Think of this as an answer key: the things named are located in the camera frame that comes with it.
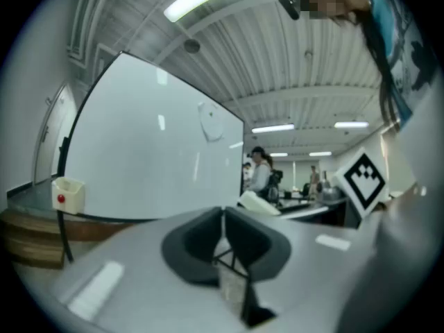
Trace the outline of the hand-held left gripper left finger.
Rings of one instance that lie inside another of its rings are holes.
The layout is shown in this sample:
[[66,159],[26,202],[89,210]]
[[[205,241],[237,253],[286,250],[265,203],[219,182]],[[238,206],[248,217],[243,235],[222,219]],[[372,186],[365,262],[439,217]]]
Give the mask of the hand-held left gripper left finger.
[[217,284],[214,251],[221,238],[222,210],[214,207],[170,231],[162,241],[168,267],[189,284]]

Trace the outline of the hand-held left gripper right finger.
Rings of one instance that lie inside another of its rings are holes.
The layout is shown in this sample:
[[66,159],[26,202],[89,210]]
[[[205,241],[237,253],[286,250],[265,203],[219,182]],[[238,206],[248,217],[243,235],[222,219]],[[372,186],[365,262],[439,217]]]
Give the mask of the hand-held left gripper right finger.
[[251,280],[275,278],[291,255],[291,244],[285,235],[238,208],[225,209],[225,234]]

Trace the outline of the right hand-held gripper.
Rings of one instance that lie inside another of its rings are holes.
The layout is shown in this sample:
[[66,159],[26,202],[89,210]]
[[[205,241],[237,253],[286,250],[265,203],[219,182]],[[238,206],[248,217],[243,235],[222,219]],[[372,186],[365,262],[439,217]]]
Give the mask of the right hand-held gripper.
[[385,201],[386,177],[364,147],[336,171],[333,181],[346,197],[344,226],[347,228],[357,229]]

